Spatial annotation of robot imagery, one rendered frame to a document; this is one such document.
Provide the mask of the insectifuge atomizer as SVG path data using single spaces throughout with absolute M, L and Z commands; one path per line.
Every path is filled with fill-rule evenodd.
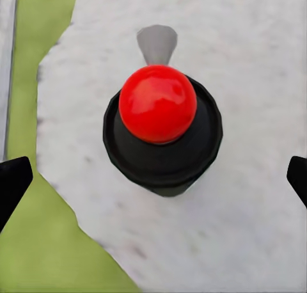
M 136 35 L 148 64 L 109 101 L 103 141 L 131 182 L 163 197 L 186 192 L 216 160 L 223 124 L 201 83 L 168 66 L 178 34 L 154 24 Z

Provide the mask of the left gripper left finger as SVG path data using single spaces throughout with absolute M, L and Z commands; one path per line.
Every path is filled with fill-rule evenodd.
M 0 163 L 0 233 L 33 180 L 28 157 Z

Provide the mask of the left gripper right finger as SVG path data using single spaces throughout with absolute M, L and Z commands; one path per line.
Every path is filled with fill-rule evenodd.
M 307 158 L 293 156 L 287 171 L 287 180 L 307 207 Z

